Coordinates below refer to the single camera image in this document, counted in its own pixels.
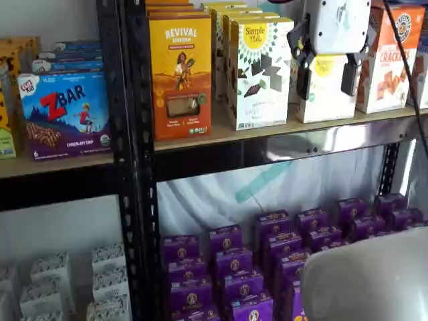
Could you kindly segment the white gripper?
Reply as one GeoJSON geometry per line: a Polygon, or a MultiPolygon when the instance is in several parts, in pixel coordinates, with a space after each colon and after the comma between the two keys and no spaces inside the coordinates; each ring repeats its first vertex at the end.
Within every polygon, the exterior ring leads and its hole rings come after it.
{"type": "Polygon", "coordinates": [[[319,55],[347,54],[340,89],[355,96],[358,69],[369,52],[370,1],[305,1],[303,20],[288,32],[287,39],[298,65],[296,91],[307,100],[312,72],[310,64],[319,55]]]}

